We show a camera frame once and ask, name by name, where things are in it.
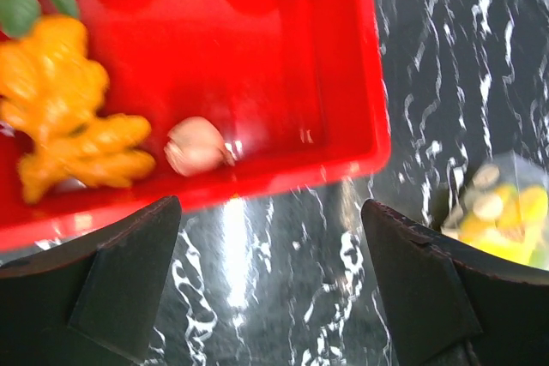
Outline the yellow toy banana bunch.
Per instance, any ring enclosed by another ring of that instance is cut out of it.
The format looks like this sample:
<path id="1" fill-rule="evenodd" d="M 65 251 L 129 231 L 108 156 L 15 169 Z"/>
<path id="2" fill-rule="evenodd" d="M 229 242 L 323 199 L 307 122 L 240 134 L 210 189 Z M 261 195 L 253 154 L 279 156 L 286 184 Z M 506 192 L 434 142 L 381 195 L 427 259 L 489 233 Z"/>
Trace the yellow toy banana bunch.
<path id="1" fill-rule="evenodd" d="M 510 183 L 477 196 L 457 226 L 456 238 L 507 261 L 527 265 L 548 217 L 548 194 L 540 185 L 519 190 Z"/>

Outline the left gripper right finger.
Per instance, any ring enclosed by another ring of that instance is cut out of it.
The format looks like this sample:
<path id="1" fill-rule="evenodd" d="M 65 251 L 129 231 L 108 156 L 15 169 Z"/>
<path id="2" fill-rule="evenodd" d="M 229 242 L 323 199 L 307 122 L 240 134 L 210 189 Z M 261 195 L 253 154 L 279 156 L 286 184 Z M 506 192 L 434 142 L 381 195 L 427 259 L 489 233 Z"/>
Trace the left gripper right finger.
<path id="1" fill-rule="evenodd" d="M 401 365 L 546 365 L 548 273 L 368 200 L 361 219 Z"/>

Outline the polka dot zip bag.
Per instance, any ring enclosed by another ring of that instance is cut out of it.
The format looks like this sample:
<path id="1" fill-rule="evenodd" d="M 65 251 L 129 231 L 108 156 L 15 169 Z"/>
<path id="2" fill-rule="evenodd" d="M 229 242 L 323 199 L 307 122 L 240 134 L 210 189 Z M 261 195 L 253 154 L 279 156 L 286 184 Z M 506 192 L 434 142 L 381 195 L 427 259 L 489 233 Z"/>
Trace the polka dot zip bag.
<path id="1" fill-rule="evenodd" d="M 548 171 L 514 152 L 473 175 L 441 232 L 507 261 L 548 269 Z"/>

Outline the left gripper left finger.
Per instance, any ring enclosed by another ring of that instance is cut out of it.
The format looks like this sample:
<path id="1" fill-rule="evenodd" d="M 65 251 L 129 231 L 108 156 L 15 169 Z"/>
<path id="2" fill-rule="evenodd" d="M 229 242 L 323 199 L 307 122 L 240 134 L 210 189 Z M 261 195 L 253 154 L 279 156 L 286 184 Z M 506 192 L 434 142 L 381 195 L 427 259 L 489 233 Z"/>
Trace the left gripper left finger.
<path id="1" fill-rule="evenodd" d="M 140 365 L 175 246 L 168 196 L 1 267 L 3 365 Z"/>

